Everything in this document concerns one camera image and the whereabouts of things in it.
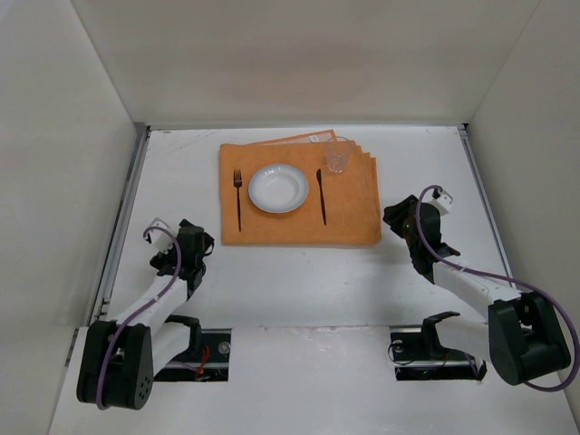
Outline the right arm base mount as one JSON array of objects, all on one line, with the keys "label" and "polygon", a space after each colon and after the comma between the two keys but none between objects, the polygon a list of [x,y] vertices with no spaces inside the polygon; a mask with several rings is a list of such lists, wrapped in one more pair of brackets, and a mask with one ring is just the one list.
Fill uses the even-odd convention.
[{"label": "right arm base mount", "polygon": [[436,325],[459,313],[443,312],[427,317],[421,325],[391,329],[388,355],[399,382],[457,381],[481,382],[488,367],[485,361],[461,350],[440,344]]}]

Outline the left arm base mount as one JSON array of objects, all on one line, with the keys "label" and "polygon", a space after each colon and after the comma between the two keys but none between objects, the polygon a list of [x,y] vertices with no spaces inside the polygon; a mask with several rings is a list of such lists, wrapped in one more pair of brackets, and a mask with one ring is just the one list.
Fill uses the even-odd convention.
[{"label": "left arm base mount", "polygon": [[227,382],[231,329],[203,329],[198,350],[174,357],[154,378],[156,382]]}]

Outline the white paper plate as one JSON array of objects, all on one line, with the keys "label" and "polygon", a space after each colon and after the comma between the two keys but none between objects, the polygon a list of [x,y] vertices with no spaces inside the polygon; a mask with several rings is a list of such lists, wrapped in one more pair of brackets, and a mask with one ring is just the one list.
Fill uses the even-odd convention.
[{"label": "white paper plate", "polygon": [[300,208],[309,194],[309,182],[298,168],[272,164],[259,169],[251,178],[248,195],[260,210],[284,214]]}]

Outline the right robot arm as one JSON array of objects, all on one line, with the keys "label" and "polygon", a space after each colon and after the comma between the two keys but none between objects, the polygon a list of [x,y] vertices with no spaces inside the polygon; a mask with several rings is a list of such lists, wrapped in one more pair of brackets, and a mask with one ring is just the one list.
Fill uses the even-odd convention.
[{"label": "right robot arm", "polygon": [[383,211],[383,221],[402,238],[414,269],[430,283],[453,293],[481,317],[471,322],[453,311],[425,318],[406,350],[401,339],[391,348],[395,362],[438,360],[465,353],[478,379],[492,365],[509,385],[535,389],[535,379],[568,369],[555,386],[562,391],[579,373],[579,337],[561,305],[546,292],[509,276],[459,263],[460,253],[441,239],[440,221],[451,196],[430,187],[431,201],[409,196]]}]

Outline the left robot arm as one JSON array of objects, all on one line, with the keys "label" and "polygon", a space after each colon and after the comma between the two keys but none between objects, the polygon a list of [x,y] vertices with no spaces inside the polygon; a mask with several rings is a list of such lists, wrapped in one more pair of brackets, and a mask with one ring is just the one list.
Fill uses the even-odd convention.
[{"label": "left robot arm", "polygon": [[141,409],[168,363],[196,356],[205,364],[210,356],[199,320],[175,312],[200,286],[214,238],[187,220],[172,231],[160,219],[143,237],[157,250],[150,260],[157,272],[152,284],[121,314],[93,322],[85,338],[76,398],[102,411]]}]

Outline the clear plastic cup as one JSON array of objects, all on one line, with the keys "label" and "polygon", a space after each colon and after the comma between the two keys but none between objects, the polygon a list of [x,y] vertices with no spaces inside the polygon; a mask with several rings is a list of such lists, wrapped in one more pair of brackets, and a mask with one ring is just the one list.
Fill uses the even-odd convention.
[{"label": "clear plastic cup", "polygon": [[334,173],[342,173],[353,152],[353,142],[342,136],[330,138],[325,144],[326,166]]}]

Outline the black knife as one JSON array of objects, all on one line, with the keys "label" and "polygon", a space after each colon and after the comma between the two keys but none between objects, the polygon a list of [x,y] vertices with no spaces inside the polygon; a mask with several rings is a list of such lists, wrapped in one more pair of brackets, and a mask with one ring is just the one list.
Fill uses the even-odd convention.
[{"label": "black knife", "polygon": [[323,218],[324,225],[326,226],[327,225],[327,217],[326,217],[325,200],[324,200],[323,174],[322,174],[321,168],[319,168],[316,171],[316,180],[317,180],[318,188],[319,188],[319,197],[320,197],[320,206],[321,206],[322,218]]}]

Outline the orange cloth placemat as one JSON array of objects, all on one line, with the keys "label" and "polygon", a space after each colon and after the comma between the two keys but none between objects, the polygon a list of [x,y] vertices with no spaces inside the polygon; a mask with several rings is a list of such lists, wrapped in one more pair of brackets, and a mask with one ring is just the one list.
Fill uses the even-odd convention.
[{"label": "orange cloth placemat", "polygon": [[[356,145],[343,173],[326,166],[321,142],[286,144],[230,144],[219,149],[219,195],[221,242],[224,245],[353,245],[369,246],[382,238],[377,161]],[[300,169],[309,182],[304,204],[289,213],[270,214],[250,200],[252,176],[270,164],[283,163]],[[324,225],[316,171],[323,174],[327,225]],[[242,231],[237,227],[237,191],[233,171],[241,169]]]}]

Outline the black fork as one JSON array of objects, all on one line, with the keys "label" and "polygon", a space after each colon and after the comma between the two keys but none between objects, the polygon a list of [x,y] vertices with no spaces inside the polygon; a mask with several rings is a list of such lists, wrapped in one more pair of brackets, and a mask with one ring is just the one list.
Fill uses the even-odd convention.
[{"label": "black fork", "polygon": [[241,199],[240,199],[240,189],[243,186],[243,178],[241,169],[235,169],[233,171],[233,185],[237,191],[237,227],[238,231],[242,231],[242,221],[241,221]]}]

